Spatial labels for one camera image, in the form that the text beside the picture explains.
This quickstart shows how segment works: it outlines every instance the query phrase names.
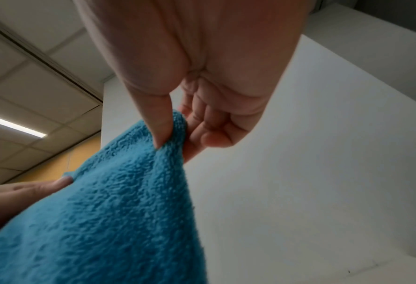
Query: human hand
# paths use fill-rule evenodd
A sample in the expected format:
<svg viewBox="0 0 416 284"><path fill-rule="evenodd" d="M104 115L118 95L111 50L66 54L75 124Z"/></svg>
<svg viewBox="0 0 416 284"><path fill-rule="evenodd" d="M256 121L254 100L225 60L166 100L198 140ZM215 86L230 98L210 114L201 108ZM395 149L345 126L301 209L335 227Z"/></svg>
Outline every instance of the human hand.
<svg viewBox="0 0 416 284"><path fill-rule="evenodd" d="M185 91L185 161L257 124L298 43L311 0L75 0L96 46L153 135L172 134L169 93Z"/></svg>
<svg viewBox="0 0 416 284"><path fill-rule="evenodd" d="M0 185L0 229L33 203L73 182L70 176L54 182L20 182Z"/></svg>

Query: orange wall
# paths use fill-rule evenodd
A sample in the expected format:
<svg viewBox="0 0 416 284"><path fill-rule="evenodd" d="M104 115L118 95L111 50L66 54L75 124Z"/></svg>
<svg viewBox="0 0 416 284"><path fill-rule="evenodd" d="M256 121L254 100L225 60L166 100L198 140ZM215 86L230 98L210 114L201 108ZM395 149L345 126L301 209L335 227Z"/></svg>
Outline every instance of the orange wall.
<svg viewBox="0 0 416 284"><path fill-rule="evenodd" d="M89 138L74 148L31 169L12 182L53 181L64 172L76 170L84 161L100 150L100 134Z"/></svg>

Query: blue cloth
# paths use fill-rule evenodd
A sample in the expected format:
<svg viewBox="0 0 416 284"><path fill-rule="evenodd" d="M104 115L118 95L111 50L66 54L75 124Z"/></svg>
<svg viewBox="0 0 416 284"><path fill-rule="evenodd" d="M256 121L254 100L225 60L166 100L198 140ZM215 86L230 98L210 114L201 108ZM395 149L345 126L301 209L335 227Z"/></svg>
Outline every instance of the blue cloth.
<svg viewBox="0 0 416 284"><path fill-rule="evenodd" d="M0 283L204 284L174 112L160 150L143 122L87 160L74 183L0 230Z"/></svg>

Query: lit light strip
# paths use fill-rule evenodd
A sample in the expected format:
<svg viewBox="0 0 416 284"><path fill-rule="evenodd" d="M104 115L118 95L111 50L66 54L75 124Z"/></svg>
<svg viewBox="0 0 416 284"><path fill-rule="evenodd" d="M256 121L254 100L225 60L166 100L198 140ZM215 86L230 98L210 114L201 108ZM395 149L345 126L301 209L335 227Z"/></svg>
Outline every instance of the lit light strip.
<svg viewBox="0 0 416 284"><path fill-rule="evenodd" d="M44 134L44 133L34 131L34 130L30 129L30 128L27 128L27 127L23 127L23 126L14 124L12 122L3 120L1 118L0 118L0 124L3 125L3 126L9 127L9 128L13 128L13 129L16 129L16 130L19 130L19 131L22 131L22 132L25 132L25 133L28 133L28 134L37 136L39 138L43 138L44 136L46 136L46 134Z"/></svg>

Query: drop ceiling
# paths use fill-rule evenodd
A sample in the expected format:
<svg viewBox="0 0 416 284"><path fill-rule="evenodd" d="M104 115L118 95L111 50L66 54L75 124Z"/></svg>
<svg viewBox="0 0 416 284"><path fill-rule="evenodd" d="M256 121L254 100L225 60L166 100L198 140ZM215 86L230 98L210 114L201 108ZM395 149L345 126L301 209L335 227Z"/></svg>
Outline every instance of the drop ceiling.
<svg viewBox="0 0 416 284"><path fill-rule="evenodd" d="M0 0L0 183L98 133L113 72L72 1Z"/></svg>

